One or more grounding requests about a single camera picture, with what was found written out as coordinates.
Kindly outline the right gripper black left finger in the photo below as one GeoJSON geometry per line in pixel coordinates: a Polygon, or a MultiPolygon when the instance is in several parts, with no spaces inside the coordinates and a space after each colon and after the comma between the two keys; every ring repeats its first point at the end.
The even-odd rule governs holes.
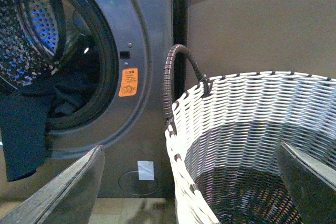
{"type": "Polygon", "coordinates": [[[88,223],[104,163],[104,150],[97,145],[2,216],[1,223],[88,223]]]}

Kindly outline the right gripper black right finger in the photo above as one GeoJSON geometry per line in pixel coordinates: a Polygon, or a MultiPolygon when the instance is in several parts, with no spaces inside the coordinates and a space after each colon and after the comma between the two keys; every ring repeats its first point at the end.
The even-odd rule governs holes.
{"type": "Polygon", "coordinates": [[[335,169],[281,142],[281,179],[304,223],[335,223],[335,169]]]}

